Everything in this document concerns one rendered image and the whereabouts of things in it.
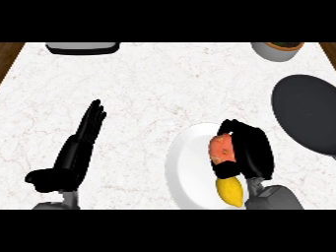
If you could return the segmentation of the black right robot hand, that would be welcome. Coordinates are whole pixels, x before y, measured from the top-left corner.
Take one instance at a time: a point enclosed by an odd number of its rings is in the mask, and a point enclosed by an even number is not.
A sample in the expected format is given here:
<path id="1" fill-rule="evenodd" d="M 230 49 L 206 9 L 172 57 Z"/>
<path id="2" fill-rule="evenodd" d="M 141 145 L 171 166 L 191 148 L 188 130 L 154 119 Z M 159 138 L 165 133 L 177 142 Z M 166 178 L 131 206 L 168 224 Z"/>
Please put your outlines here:
<path id="1" fill-rule="evenodd" d="M 246 179 L 273 179 L 274 155 L 265 132 L 236 119 L 225 119 L 218 128 L 218 135 L 231 134 L 234 161 L 212 163 L 212 170 L 219 179 L 243 174 Z"/>

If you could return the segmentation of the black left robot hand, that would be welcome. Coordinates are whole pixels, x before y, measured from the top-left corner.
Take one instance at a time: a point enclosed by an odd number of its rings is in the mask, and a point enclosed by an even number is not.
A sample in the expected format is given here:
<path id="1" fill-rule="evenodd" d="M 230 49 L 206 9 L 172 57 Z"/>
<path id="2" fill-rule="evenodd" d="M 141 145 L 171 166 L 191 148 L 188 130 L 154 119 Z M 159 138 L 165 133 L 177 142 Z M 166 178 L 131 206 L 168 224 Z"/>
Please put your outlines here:
<path id="1" fill-rule="evenodd" d="M 77 190 L 86 176 L 105 117 L 107 112 L 97 99 L 88 107 L 76 134 L 63 145 L 54 167 L 34 170 L 26 176 L 26 182 L 34 185 L 40 193 Z"/>

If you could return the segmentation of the orange and yellow squash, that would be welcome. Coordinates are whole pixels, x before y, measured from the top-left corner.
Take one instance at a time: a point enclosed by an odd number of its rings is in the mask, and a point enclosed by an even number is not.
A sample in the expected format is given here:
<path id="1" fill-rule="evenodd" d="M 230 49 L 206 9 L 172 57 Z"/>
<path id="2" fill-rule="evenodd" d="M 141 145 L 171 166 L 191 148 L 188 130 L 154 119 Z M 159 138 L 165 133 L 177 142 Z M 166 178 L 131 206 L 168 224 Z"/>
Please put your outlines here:
<path id="1" fill-rule="evenodd" d="M 243 206 L 243 187 L 237 179 L 240 167 L 234 158 L 231 136 L 228 133 L 211 139 L 209 157 L 217 177 L 215 188 L 218 197 L 227 205 L 240 208 Z"/>

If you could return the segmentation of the white round plate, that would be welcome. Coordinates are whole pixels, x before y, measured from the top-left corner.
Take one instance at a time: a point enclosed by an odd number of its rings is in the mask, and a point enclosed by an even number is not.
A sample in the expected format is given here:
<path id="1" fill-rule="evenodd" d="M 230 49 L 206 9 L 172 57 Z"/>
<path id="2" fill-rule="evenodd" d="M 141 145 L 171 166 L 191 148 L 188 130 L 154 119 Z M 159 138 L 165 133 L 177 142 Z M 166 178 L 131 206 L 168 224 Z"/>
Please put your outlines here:
<path id="1" fill-rule="evenodd" d="M 215 188 L 209 143 L 219 125 L 200 123 L 178 135 L 169 148 L 165 175 L 169 191 L 181 209 L 245 210 L 224 203 Z"/>

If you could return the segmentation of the dark grey frying pan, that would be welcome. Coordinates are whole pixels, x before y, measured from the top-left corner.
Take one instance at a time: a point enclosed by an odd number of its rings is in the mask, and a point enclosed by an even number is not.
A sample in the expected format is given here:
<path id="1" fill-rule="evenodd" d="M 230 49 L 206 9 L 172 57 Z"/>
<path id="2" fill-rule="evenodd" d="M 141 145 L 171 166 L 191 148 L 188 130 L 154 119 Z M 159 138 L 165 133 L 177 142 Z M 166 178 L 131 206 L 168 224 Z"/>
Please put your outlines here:
<path id="1" fill-rule="evenodd" d="M 336 160 L 336 88 L 310 75 L 282 78 L 271 95 L 273 111 L 288 135 Z"/>

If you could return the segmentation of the white pot with brown rim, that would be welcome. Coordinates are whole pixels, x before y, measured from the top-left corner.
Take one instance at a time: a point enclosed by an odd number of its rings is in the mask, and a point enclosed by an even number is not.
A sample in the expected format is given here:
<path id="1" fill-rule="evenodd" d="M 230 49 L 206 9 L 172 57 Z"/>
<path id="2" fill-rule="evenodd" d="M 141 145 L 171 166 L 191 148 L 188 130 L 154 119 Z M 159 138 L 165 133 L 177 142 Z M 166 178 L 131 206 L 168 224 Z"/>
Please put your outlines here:
<path id="1" fill-rule="evenodd" d="M 302 42 L 252 42 L 251 45 L 264 59 L 274 62 L 286 62 L 295 57 L 302 47 Z"/>

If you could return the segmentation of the grey and black appliance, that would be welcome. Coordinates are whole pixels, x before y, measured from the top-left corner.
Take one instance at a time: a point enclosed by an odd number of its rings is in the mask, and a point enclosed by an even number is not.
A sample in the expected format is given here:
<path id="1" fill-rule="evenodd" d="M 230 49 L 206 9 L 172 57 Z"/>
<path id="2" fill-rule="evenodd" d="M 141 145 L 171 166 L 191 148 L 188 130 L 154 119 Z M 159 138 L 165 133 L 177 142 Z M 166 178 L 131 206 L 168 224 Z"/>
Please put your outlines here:
<path id="1" fill-rule="evenodd" d="M 111 54 L 120 49 L 117 42 L 48 42 L 46 49 L 60 55 Z"/>

